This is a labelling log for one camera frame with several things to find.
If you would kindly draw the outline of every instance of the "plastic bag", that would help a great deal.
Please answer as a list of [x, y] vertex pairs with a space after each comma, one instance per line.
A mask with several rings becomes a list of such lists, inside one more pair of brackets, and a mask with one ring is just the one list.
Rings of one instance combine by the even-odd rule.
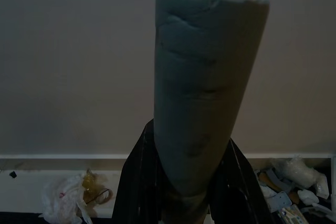
[[328, 187], [328, 181], [327, 177], [324, 174], [320, 174], [320, 177], [317, 180], [317, 183], [315, 184], [315, 190], [316, 195], [323, 198], [328, 199], [329, 198], [329, 187]]
[[272, 165], [284, 177], [294, 181], [303, 188], [309, 188], [316, 184], [320, 173], [305, 165], [301, 157], [295, 157], [291, 160], [272, 159]]
[[43, 218], [50, 224], [81, 224], [80, 209], [87, 224], [92, 221], [85, 210], [82, 182], [85, 174], [47, 183], [42, 190]]
[[105, 175], [95, 174], [88, 169], [82, 183], [82, 186], [85, 189], [83, 200], [86, 203], [94, 201], [94, 203], [99, 205], [107, 202], [112, 197], [113, 193], [111, 190], [104, 187], [103, 183], [106, 181], [107, 178]]
[[316, 195], [312, 192], [312, 191], [308, 191], [308, 190], [298, 190], [298, 195], [300, 197], [300, 199], [302, 200], [302, 202], [306, 205], [306, 206], [310, 206], [313, 203], [318, 203], [319, 202], [319, 198], [316, 197]]

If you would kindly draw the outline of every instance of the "foam cylinder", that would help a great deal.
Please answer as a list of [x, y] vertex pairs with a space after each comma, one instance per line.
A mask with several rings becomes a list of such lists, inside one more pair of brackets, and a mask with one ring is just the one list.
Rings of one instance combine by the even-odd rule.
[[171, 185], [165, 223], [203, 223], [269, 5], [156, 0], [154, 139]]

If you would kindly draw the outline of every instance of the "wall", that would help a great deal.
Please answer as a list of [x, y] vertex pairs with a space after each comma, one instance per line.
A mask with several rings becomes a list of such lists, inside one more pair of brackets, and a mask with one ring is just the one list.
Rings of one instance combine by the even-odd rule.
[[[336, 5], [270, 0], [233, 138], [336, 151]], [[0, 154], [129, 153], [153, 116], [154, 0], [0, 0]]]

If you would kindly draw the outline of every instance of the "foam tube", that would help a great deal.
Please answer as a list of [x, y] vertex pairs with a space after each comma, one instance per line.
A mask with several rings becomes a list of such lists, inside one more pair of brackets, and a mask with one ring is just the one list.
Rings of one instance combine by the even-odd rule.
[[156, 0], [154, 139], [171, 189], [165, 223], [203, 223], [269, 5]]

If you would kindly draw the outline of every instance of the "white plastic bag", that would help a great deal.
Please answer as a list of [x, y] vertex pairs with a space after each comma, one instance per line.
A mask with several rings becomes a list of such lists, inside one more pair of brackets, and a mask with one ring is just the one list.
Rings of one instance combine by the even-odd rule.
[[85, 210], [82, 187], [84, 175], [77, 175], [46, 184], [42, 190], [43, 218], [50, 224], [81, 224], [77, 208], [84, 221], [92, 224]]
[[320, 174], [320, 177], [317, 180], [317, 183], [315, 184], [316, 189], [316, 195], [323, 198], [328, 199], [329, 198], [329, 188], [328, 188], [328, 181], [327, 177], [324, 174]]
[[298, 190], [299, 198], [306, 206], [310, 206], [313, 203], [319, 203], [319, 198], [312, 191]]
[[301, 157], [295, 157], [291, 160], [272, 159], [272, 165], [285, 178], [294, 181], [303, 188], [309, 188], [316, 184], [320, 177], [320, 173], [305, 165]]

